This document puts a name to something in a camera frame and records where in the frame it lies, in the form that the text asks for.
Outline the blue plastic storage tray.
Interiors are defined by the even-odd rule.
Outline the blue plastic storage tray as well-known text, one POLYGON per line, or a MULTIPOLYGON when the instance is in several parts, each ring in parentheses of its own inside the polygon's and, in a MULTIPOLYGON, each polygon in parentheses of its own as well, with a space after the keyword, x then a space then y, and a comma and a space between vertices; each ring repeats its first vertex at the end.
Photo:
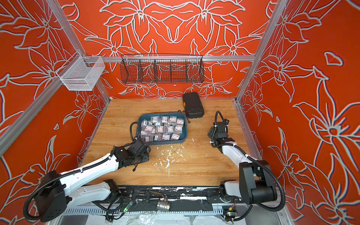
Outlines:
POLYGON ((149 145, 183 143, 187 136, 187 120, 180 112, 161 112, 143 114, 138 119, 136 136, 149 145), (159 122, 153 124, 151 117, 158 116, 159 122), (163 134, 178 134, 179 140, 162 141, 163 134))

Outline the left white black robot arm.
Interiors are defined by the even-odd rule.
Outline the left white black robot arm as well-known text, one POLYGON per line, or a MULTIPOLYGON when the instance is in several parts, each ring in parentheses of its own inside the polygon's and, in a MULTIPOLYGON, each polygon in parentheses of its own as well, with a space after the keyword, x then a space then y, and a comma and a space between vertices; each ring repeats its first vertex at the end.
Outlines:
POLYGON ((130 143, 114 146, 110 153, 78 169, 47 173, 24 203, 22 213, 25 219, 48 222, 72 206, 103 201, 115 192, 116 183, 112 181, 105 181, 99 187, 91 186, 90 191, 84 191, 83 186, 107 173, 149 161, 151 148, 140 138, 141 124, 133 122, 132 125, 137 125, 137 129, 130 143))

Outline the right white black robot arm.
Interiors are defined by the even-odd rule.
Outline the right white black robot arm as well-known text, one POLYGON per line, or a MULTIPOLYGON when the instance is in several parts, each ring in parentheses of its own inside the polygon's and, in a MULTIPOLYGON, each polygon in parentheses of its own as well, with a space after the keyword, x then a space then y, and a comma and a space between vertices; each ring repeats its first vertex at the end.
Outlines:
POLYGON ((229 120, 216 111, 209 130, 212 148, 227 156, 239 169, 238 181, 226 181, 223 186, 229 196, 239 197, 247 205, 258 205, 270 212, 278 212, 286 205, 286 194, 279 179, 265 160, 248 155, 229 137, 229 120))

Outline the paper clip box front left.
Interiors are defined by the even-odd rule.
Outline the paper clip box front left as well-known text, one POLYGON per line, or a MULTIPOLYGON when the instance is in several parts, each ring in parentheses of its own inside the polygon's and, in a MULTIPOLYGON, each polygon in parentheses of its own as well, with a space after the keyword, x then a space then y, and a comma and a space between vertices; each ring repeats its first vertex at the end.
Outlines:
POLYGON ((170 141, 171 135, 170 134, 163 134, 162 141, 170 141))

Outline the paper clip box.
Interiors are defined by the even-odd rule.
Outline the paper clip box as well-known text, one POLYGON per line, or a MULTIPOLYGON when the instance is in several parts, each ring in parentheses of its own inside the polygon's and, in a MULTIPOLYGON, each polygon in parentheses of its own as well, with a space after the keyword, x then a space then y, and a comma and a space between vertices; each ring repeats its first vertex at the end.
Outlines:
POLYGON ((179 140, 179 138, 180 138, 180 135, 178 135, 178 134, 171 135, 171 140, 179 140))
POLYGON ((163 134, 162 141, 170 141, 171 135, 170 134, 163 134))
POLYGON ((153 117, 151 117, 151 122, 152 122, 153 124, 158 123, 158 122, 159 122, 159 117, 158 117, 158 116, 153 116, 153 117))

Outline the paper clip box back left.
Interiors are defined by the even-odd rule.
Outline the paper clip box back left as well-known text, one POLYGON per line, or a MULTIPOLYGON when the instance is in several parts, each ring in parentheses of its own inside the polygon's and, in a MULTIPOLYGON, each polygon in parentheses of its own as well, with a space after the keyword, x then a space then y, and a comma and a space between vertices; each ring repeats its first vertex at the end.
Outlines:
POLYGON ((153 124, 158 123, 158 122, 159 122, 159 117, 158 117, 158 116, 153 116, 153 117, 151 117, 151 122, 152 122, 153 124))

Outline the paper clip box front right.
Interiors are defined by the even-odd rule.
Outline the paper clip box front right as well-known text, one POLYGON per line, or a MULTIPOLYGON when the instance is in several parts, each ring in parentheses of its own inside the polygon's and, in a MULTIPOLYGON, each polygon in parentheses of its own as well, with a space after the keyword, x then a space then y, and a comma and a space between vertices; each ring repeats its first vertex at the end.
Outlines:
POLYGON ((180 138, 180 135, 178 135, 178 134, 171 135, 171 140, 179 140, 179 138, 180 138))

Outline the black tool case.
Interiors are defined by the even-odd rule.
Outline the black tool case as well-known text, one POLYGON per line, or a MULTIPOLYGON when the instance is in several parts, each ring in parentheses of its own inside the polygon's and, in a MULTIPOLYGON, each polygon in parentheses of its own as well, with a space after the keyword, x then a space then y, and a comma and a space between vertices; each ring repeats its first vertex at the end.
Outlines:
POLYGON ((204 116, 204 108, 197 92, 185 93, 182 100, 185 114, 189 119, 201 118, 204 116))

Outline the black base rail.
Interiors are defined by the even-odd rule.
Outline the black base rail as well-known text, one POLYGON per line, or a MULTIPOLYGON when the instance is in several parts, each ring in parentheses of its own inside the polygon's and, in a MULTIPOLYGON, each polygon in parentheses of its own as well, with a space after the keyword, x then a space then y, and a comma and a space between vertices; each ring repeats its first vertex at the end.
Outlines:
POLYGON ((133 205, 128 210, 131 212, 157 212, 157 204, 167 201, 170 204, 169 212, 215 212, 222 214, 223 209, 234 207, 241 209, 244 202, 235 196, 225 194, 225 189, 220 186, 149 186, 149 185, 120 185, 119 191, 111 194, 105 200, 98 201, 107 207, 116 197, 112 208, 121 204, 125 209, 128 203, 133 205))

